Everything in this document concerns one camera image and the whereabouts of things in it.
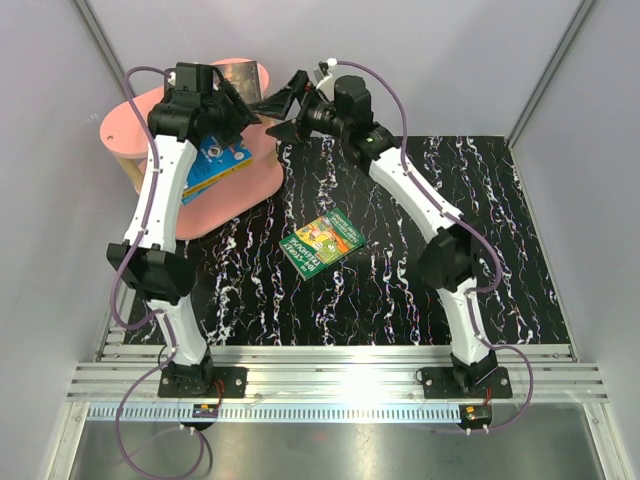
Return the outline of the blue 26-storey treehouse book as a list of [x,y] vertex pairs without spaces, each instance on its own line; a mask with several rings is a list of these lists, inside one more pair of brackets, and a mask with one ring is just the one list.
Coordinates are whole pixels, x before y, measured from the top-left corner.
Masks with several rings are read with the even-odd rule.
[[195,200],[197,197],[202,195],[207,190],[208,188],[204,188],[198,191],[191,191],[191,192],[184,191],[184,195],[182,196],[181,203],[183,205],[188,205],[189,203],[191,203],[193,200]]

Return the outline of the blue back-cover book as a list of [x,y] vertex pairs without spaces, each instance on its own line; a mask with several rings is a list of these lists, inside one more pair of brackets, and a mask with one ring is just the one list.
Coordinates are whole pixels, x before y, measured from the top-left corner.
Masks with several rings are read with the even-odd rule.
[[252,154],[243,142],[223,149],[212,136],[206,137],[187,175],[183,195],[184,191],[210,188],[234,171],[250,165],[252,161]]

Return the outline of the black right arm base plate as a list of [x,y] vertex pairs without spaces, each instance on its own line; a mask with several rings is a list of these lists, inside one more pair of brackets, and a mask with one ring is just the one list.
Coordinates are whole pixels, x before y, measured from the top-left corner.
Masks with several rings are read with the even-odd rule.
[[498,367],[479,382],[464,379],[454,367],[423,367],[415,373],[425,399],[511,399],[513,390],[506,368]]

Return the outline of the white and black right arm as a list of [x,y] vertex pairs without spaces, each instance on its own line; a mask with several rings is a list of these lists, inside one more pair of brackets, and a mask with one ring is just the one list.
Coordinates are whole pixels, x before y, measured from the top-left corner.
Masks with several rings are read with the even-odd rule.
[[339,140],[345,157],[386,190],[418,226],[426,242],[419,270],[424,283],[437,292],[451,334],[451,379],[458,393],[475,397],[498,368],[477,298],[484,239],[413,166],[405,142],[375,120],[363,78],[341,76],[333,90],[333,96],[326,96],[299,70],[285,87],[250,108],[276,120],[267,133],[278,140],[300,143],[314,133]]

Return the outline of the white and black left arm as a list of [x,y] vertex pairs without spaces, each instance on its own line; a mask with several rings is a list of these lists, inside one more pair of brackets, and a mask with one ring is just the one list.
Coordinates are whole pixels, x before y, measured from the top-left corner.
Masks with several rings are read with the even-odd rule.
[[159,396],[220,397],[227,374],[215,367],[194,315],[195,272],[176,252],[177,220],[202,141],[211,137],[221,147],[233,146],[259,119],[215,66],[180,62],[161,74],[161,100],[148,114],[132,108],[147,141],[146,171],[124,238],[109,244],[106,252],[116,272],[110,296],[117,297],[121,286],[127,286],[145,301],[148,313],[134,324],[124,322],[116,306],[111,315],[128,331],[150,321],[160,327],[166,358],[155,368]]

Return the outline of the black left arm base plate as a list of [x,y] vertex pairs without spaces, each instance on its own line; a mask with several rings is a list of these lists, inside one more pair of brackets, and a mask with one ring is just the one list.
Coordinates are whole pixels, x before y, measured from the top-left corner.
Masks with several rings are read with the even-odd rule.
[[217,398],[245,397],[249,370],[237,366],[213,366],[199,378],[163,372],[158,386],[160,398]]

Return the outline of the green bottom book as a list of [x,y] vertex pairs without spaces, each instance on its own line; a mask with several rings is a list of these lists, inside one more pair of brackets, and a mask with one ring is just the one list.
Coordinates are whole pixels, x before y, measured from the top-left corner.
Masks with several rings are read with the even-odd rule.
[[334,208],[279,242],[284,256],[308,280],[359,249],[364,235],[339,209]]

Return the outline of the dark Tale of Two Cities book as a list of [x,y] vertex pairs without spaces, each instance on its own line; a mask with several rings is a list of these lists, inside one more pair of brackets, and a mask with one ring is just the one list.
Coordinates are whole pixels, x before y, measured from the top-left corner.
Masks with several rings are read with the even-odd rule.
[[241,60],[216,64],[247,104],[262,99],[259,68],[256,61]]

